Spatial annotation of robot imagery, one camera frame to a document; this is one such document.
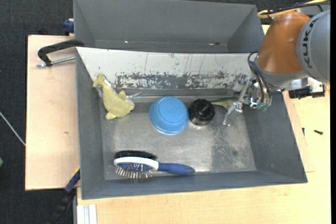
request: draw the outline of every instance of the metal rod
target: metal rod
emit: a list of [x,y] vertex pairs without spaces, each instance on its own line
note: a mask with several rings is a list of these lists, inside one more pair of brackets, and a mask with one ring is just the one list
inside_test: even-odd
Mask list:
[[[57,63],[67,62],[67,61],[74,60],[75,58],[76,58],[75,56],[66,57],[66,58],[62,58],[62,59],[55,60],[55,61],[51,61],[51,64],[52,64],[52,65],[55,65],[55,64],[57,64]],[[37,66],[37,67],[45,67],[45,66],[47,66],[47,64],[44,62],[44,63],[39,63],[39,64],[36,65],[36,66]]]

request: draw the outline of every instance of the white wire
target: white wire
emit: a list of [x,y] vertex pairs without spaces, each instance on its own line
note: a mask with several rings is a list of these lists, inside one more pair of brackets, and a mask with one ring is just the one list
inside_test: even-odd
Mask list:
[[4,119],[4,121],[8,124],[8,126],[12,129],[13,133],[16,135],[16,137],[20,140],[20,142],[26,146],[25,141],[19,136],[19,134],[16,132],[16,130],[12,127],[12,125],[9,123],[9,121],[6,119],[6,117],[3,115],[3,113],[0,111],[1,117]]

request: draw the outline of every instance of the blue bowl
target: blue bowl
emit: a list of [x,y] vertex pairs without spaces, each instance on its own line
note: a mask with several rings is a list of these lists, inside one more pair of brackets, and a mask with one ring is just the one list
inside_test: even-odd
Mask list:
[[154,127],[164,134],[177,134],[188,125],[188,110],[176,97],[156,99],[150,109],[149,117]]

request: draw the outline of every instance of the green object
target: green object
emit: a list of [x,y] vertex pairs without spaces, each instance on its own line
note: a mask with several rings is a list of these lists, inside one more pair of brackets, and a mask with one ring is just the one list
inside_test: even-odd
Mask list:
[[222,98],[222,99],[213,101],[213,102],[211,102],[211,104],[220,105],[220,106],[224,107],[226,110],[228,110],[229,107],[237,101],[238,101],[238,99],[235,98],[235,97],[228,97],[228,98]]

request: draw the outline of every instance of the cable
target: cable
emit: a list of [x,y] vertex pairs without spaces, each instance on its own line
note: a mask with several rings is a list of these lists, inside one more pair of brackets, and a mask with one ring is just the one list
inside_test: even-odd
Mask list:
[[256,75],[257,77],[257,81],[259,83],[260,86],[260,91],[261,91],[261,103],[263,103],[264,99],[265,99],[265,93],[264,93],[264,87],[263,84],[265,85],[266,88],[266,92],[268,94],[268,98],[271,100],[271,94],[270,94],[270,86],[269,84],[264,80],[264,78],[262,77],[261,73],[258,71],[258,69],[255,67],[255,63],[253,61],[250,60],[251,56],[253,54],[257,53],[255,52],[251,52],[247,58],[247,63],[248,66],[250,67],[251,71],[254,73],[254,75]]
[[13,133],[16,135],[16,137],[20,140],[20,142],[26,146],[26,143],[23,141],[21,136],[16,132],[16,130],[12,127],[12,125],[9,123],[9,121],[6,119],[6,117],[3,115],[3,113],[0,111],[1,117],[4,119],[4,121],[8,124],[8,126],[12,129]]
[[299,8],[308,7],[308,6],[319,6],[321,3],[330,3],[331,0],[312,0],[305,3],[296,3],[290,7],[278,8],[276,10],[264,9],[261,12],[258,12],[257,17],[260,19],[267,19],[285,14],[288,12],[293,12]]

